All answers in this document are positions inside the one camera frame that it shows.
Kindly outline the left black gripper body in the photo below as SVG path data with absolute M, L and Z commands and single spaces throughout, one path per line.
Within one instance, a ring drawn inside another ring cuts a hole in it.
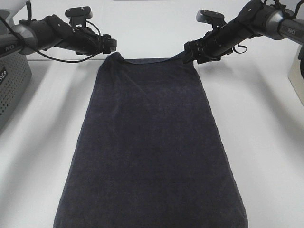
M 90 28 L 75 28 L 72 34 L 62 41 L 62 48 L 72 50 L 77 55 L 94 55 L 102 52 L 101 36 Z

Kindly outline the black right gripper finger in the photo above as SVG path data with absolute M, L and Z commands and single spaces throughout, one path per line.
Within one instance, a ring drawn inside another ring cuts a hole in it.
M 200 51 L 203 49 L 203 43 L 199 40 L 188 41 L 184 44 L 185 51 Z
M 193 53 L 192 51 L 184 51 L 184 56 L 182 58 L 182 61 L 184 64 L 196 61 L 198 59 L 198 55 Z

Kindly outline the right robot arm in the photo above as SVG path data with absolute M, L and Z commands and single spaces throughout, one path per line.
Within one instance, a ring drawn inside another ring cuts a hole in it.
M 303 45 L 304 21 L 296 17 L 302 4 L 303 1 L 300 1 L 295 11 L 291 11 L 277 0 L 272 5 L 251 0 L 228 23 L 219 12 L 199 10 L 196 20 L 210 24 L 213 30 L 200 39 L 184 44 L 183 62 L 197 61 L 202 64 L 219 61 L 222 56 L 235 52 L 235 46 L 242 41 L 260 36 L 273 40 L 287 38 Z

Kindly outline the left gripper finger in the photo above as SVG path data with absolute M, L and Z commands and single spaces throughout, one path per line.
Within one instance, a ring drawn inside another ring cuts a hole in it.
M 111 36 L 109 34 L 103 34 L 103 39 L 110 39 Z

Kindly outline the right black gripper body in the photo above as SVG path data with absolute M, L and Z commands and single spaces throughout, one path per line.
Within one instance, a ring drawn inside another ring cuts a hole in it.
M 203 40 L 203 62 L 219 60 L 222 55 L 236 44 L 247 38 L 247 29 L 238 21 L 214 29 Z

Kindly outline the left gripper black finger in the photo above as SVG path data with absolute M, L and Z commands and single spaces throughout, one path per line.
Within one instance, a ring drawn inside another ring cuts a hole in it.
M 102 47 L 103 52 L 115 52 L 117 47 L 117 40 L 113 38 L 104 38 Z

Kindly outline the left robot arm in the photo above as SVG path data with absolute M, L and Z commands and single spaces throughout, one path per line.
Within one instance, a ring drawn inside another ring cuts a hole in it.
M 8 29 L 8 34 L 0 37 L 0 56 L 10 54 L 30 55 L 38 53 L 50 60 L 56 58 L 44 54 L 52 47 L 74 51 L 77 55 L 85 55 L 87 61 L 99 54 L 110 54 L 116 51 L 117 41 L 109 34 L 101 35 L 87 27 L 89 16 L 69 16 L 65 23 L 57 15 L 46 16 L 42 20 L 23 20 L 13 27 L 1 19 Z

